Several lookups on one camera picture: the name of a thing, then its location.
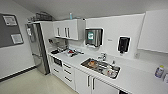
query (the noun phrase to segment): oven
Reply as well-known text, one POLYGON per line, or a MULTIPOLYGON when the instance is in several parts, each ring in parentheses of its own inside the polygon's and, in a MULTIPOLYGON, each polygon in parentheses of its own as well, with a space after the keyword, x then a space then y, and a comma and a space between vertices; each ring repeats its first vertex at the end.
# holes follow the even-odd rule
POLYGON ((56 65, 59 65, 60 67, 62 67, 62 61, 61 60, 59 60, 59 59, 57 59, 57 58, 55 58, 55 57, 52 57, 53 58, 53 61, 54 61, 54 63, 56 64, 56 65))

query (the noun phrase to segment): stainless steel refrigerator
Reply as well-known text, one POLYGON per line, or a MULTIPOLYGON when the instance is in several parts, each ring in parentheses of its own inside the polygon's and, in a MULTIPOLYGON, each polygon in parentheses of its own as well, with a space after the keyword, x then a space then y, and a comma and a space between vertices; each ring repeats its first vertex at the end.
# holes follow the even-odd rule
POLYGON ((40 23, 26 24, 35 65, 43 73, 50 73, 40 23))

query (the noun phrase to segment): white countertop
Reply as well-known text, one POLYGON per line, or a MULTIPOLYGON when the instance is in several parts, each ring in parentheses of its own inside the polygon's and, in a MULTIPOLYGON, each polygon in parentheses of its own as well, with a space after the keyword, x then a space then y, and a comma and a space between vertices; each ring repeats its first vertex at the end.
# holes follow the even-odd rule
POLYGON ((162 79, 156 78, 154 74, 117 63, 116 66, 121 68, 120 72, 116 79, 111 79, 81 65, 88 58, 96 58, 94 56, 78 54, 74 57, 68 57, 64 53, 53 55, 49 52, 48 54, 126 92, 132 94, 168 94, 168 84, 164 83, 162 79))

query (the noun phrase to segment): kitchen faucet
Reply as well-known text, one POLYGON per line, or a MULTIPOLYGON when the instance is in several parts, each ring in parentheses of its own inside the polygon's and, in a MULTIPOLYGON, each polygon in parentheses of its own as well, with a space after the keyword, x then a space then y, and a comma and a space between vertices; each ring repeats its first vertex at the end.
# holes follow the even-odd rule
POLYGON ((101 57, 98 57, 98 59, 102 59, 102 61, 106 61, 106 53, 101 53, 101 57))

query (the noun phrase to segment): floor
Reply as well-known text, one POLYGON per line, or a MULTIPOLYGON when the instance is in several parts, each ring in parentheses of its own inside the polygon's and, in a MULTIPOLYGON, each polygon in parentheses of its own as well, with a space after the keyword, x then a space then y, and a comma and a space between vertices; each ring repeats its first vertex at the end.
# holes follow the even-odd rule
POLYGON ((56 76, 37 69, 0 83, 0 94, 78 94, 56 76))

